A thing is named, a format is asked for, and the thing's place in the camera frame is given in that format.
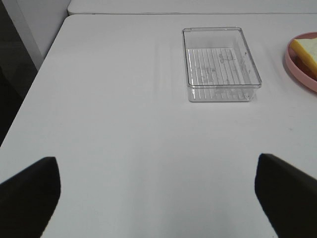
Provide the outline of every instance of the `dark floor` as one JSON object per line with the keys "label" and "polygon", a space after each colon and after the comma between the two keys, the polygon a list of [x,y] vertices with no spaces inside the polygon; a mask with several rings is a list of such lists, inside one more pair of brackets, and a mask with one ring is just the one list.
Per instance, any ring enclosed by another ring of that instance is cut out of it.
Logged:
{"label": "dark floor", "polygon": [[0,1],[0,67],[6,80],[24,98],[37,70],[2,1]]}

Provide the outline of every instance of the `white wall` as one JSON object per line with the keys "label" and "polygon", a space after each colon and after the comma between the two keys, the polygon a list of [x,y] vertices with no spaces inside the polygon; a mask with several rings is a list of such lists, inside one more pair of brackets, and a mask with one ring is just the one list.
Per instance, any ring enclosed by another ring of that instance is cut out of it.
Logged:
{"label": "white wall", "polygon": [[37,69],[51,47],[70,0],[2,0]]}

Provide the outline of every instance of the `rectangular container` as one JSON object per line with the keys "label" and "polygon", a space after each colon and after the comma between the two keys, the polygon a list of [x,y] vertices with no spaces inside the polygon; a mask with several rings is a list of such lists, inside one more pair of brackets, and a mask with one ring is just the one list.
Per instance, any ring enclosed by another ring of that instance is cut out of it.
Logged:
{"label": "rectangular container", "polygon": [[189,101],[247,102],[262,81],[239,27],[183,30]]}

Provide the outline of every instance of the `pink plate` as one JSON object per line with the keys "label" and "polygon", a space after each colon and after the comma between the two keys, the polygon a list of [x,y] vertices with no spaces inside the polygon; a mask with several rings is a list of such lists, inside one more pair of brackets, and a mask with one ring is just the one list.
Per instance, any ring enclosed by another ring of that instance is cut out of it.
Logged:
{"label": "pink plate", "polygon": [[309,32],[294,37],[288,44],[285,52],[285,63],[291,74],[306,87],[317,92],[316,76],[302,63],[295,52],[289,47],[294,39],[312,39],[317,37],[317,32]]}

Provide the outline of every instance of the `white table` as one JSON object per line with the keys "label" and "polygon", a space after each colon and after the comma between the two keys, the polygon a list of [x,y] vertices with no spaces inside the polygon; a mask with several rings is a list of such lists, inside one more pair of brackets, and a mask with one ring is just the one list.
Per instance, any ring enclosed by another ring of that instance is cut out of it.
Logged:
{"label": "white table", "polygon": [[69,14],[317,13],[316,0],[71,0]]}
{"label": "white table", "polygon": [[[317,95],[284,70],[317,14],[75,15],[0,148],[0,182],[56,156],[44,238],[275,237],[254,192],[273,153],[317,177]],[[182,29],[242,27],[263,86],[249,103],[190,103]]]}

